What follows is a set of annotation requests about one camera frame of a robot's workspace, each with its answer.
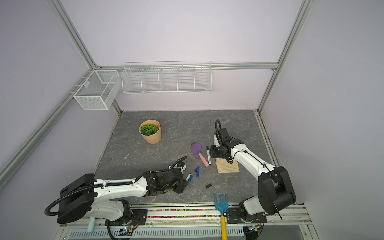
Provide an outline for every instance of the white wire basket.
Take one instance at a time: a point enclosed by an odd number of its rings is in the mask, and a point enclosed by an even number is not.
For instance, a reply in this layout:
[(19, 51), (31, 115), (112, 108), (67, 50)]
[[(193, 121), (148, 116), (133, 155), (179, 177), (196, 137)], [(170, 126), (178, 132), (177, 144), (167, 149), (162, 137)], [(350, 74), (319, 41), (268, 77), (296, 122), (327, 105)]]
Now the white wire basket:
[(122, 91), (126, 94), (212, 92), (212, 74), (209, 62), (123, 65)]
[(108, 110), (120, 88), (117, 70), (93, 70), (73, 97), (85, 110)]

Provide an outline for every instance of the table surface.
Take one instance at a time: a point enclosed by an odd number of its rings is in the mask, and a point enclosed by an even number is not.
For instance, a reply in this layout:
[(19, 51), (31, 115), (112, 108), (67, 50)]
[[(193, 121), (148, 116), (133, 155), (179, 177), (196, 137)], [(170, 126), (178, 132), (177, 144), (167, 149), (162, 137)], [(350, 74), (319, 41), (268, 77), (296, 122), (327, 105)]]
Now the table surface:
[[(161, 125), (162, 139), (157, 144), (147, 143), (139, 133), (140, 124), (150, 119)], [(200, 157), (191, 153), (191, 143), (199, 142), (207, 158), (206, 146), (213, 144), (216, 119), (229, 135), (242, 140), (252, 152), (271, 163), (252, 110), (123, 112), (96, 170), (96, 178), (135, 178), (147, 170), (167, 168), (178, 158), (188, 156), (184, 177), (192, 173), (193, 178), (182, 194), (169, 191), (124, 199), (131, 204), (213, 202), (216, 193), (228, 194), (229, 202), (241, 202), (257, 195), (257, 180), (241, 164), (239, 173), (220, 174), (214, 160), (206, 168)], [(194, 172), (198, 166), (199, 178)]]

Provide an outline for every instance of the plant pot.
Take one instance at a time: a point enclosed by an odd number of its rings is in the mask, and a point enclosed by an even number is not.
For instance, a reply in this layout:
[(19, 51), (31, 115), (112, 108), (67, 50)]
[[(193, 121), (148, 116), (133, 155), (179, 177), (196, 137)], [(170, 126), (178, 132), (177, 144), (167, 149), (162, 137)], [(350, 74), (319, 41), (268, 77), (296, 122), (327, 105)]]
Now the plant pot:
[[(148, 123), (151, 123), (151, 124), (157, 126), (159, 128), (159, 130), (155, 134), (152, 134), (152, 135), (149, 135), (149, 136), (141, 134), (141, 132), (140, 132), (141, 126), (143, 126), (145, 124), (148, 124)], [(150, 144), (158, 143), (161, 140), (161, 127), (160, 127), (160, 123), (158, 121), (156, 121), (156, 120), (145, 121), (145, 122), (143, 122), (140, 125), (139, 133), (148, 143), (150, 143)]]

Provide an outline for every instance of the yellow towel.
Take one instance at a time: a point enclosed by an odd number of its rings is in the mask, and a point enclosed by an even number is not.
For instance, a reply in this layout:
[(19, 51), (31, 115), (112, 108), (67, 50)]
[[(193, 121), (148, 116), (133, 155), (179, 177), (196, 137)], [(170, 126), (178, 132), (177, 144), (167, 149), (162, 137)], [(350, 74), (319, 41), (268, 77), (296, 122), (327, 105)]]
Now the yellow towel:
[(234, 160), (231, 164), (223, 158), (216, 158), (216, 166), (219, 173), (240, 172), (239, 165), (236, 160)]

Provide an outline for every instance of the yellow handle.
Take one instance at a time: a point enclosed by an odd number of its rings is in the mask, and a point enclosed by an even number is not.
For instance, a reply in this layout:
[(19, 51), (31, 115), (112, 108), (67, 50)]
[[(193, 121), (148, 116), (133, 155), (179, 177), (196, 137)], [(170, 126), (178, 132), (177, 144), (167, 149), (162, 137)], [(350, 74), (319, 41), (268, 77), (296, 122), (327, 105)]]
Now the yellow handle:
[(228, 240), (227, 227), (225, 226), (225, 217), (221, 216), (221, 239)]

